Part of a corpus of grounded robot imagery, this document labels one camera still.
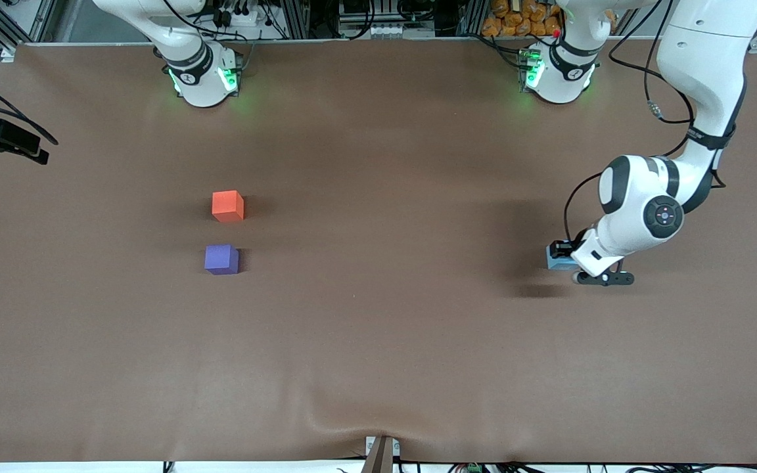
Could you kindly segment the pile of orange packets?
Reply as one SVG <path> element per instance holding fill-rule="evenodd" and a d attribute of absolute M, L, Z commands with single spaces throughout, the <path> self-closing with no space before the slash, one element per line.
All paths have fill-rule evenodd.
<path fill-rule="evenodd" d="M 480 35 L 558 37 L 564 12 L 555 0 L 488 0 Z"/>

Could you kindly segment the white power strip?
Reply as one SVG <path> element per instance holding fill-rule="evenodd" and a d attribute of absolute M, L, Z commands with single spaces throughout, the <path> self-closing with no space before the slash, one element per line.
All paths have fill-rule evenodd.
<path fill-rule="evenodd" d="M 255 1 L 225 3 L 214 13 L 213 23 L 217 28 L 255 28 L 265 24 L 265 13 Z"/>

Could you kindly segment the blue foam block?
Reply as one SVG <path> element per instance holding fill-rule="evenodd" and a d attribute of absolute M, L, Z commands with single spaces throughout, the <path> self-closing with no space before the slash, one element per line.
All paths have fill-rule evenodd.
<path fill-rule="evenodd" d="M 555 260 L 551 258 L 551 245 L 546 248 L 547 269 L 553 271 L 580 271 L 580 266 L 573 258 Z"/>

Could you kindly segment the purple foam block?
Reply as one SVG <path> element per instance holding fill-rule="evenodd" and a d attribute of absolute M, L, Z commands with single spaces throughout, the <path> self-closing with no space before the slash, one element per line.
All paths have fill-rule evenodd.
<path fill-rule="evenodd" d="M 230 244 L 208 245 L 205 248 L 204 270 L 211 275 L 235 275 L 240 272 L 241 254 Z"/>

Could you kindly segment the table cover sheet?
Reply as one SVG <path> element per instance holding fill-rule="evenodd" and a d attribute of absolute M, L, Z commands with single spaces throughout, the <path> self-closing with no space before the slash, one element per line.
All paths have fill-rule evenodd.
<path fill-rule="evenodd" d="M 639 78 L 519 92 L 472 40 L 256 47 L 197 110 L 148 46 L 24 46 L 0 93 L 0 462 L 757 463 L 757 55 L 712 191 L 625 287 L 547 271 L 562 207 L 665 152 Z M 222 223 L 212 194 L 238 191 Z M 240 272 L 204 270 L 230 244 Z"/>

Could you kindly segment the orange foam block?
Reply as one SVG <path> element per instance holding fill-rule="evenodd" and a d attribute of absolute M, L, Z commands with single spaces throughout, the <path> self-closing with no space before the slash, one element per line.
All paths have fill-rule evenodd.
<path fill-rule="evenodd" d="M 212 194 L 211 213 L 216 221 L 243 221 L 244 198 L 238 191 L 216 191 Z"/>

